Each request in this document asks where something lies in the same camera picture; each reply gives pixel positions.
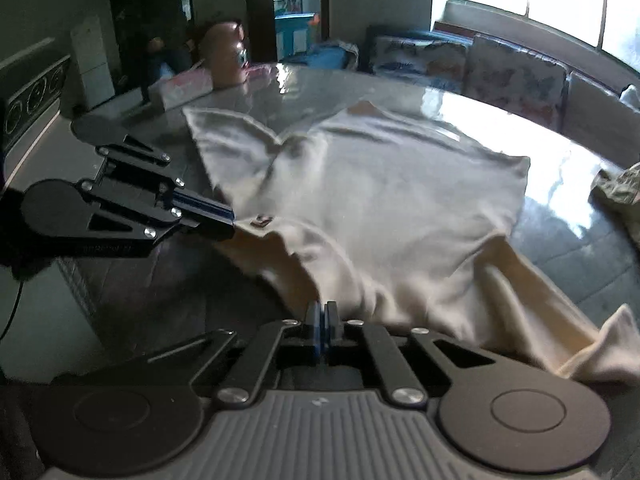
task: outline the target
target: metal screw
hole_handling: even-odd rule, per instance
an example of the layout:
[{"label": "metal screw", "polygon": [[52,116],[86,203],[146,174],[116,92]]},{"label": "metal screw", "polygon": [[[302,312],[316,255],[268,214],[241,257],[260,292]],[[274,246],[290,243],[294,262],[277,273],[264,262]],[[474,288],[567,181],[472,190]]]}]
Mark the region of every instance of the metal screw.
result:
[{"label": "metal screw", "polygon": [[242,404],[249,400],[249,392],[242,388],[222,388],[218,392],[218,399],[229,404]]},{"label": "metal screw", "polygon": [[395,402],[405,406],[413,406],[414,404],[420,404],[424,400],[424,393],[415,388],[398,388],[391,394],[391,397]]}]

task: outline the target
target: blue bin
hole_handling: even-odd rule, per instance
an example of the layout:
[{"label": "blue bin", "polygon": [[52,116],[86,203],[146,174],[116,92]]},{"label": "blue bin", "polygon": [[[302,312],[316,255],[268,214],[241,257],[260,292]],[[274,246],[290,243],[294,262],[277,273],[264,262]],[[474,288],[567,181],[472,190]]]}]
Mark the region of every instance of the blue bin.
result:
[{"label": "blue bin", "polygon": [[[309,22],[313,20],[315,14],[312,12],[282,14],[276,16],[276,44],[278,46],[278,61],[284,57],[293,56],[299,52],[306,52],[311,46],[311,31]],[[304,45],[299,45],[299,49],[295,48],[294,35],[297,32],[305,33]]]}]

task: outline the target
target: person in dark clothing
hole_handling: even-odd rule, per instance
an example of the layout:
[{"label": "person in dark clothing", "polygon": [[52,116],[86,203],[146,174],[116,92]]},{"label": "person in dark clothing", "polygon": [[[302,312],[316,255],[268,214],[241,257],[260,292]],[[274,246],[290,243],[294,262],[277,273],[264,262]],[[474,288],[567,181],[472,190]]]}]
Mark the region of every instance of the person in dark clothing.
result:
[{"label": "person in dark clothing", "polygon": [[163,63],[175,73],[191,67],[191,53],[186,46],[188,22],[182,0],[129,0],[127,11],[140,24],[133,43],[140,60],[143,99],[148,101],[148,88],[160,79]]}]

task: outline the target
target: floral backrest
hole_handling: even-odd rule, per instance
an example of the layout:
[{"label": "floral backrest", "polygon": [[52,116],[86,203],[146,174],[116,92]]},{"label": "floral backrest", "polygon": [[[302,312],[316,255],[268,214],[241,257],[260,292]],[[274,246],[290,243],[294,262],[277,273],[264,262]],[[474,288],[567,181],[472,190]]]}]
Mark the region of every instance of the floral backrest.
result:
[{"label": "floral backrest", "polygon": [[477,35],[469,49],[463,95],[559,132],[567,75],[567,67],[555,59]]},{"label": "floral backrest", "polygon": [[467,50],[466,45],[449,41],[378,36],[370,55],[369,68],[377,75],[460,94]]}]

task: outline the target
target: white cloth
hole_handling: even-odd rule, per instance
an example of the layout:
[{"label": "white cloth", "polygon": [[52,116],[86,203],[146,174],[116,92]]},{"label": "white cloth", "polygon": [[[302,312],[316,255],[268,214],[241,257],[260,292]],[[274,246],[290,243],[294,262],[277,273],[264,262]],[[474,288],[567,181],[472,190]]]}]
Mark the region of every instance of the white cloth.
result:
[{"label": "white cloth", "polygon": [[628,308],[598,332],[508,245],[528,158],[368,102],[285,139],[234,112],[184,113],[239,218],[218,247],[294,315],[335,300],[343,319],[425,326],[562,376],[640,377]]}]

